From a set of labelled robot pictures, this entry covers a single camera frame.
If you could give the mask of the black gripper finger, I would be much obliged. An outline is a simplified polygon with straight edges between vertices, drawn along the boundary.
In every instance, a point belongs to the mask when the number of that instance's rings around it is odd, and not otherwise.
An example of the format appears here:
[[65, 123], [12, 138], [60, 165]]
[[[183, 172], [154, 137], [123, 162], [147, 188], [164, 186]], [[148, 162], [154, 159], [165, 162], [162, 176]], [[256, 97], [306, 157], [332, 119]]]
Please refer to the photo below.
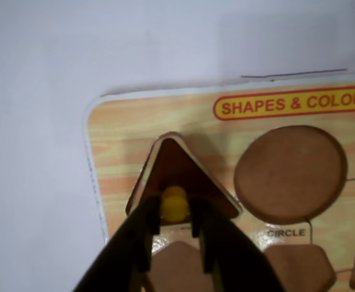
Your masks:
[[130, 213], [74, 291], [140, 291], [159, 232], [160, 198], [152, 196]]
[[284, 291], [267, 257], [215, 205], [190, 200], [191, 233], [215, 291]]

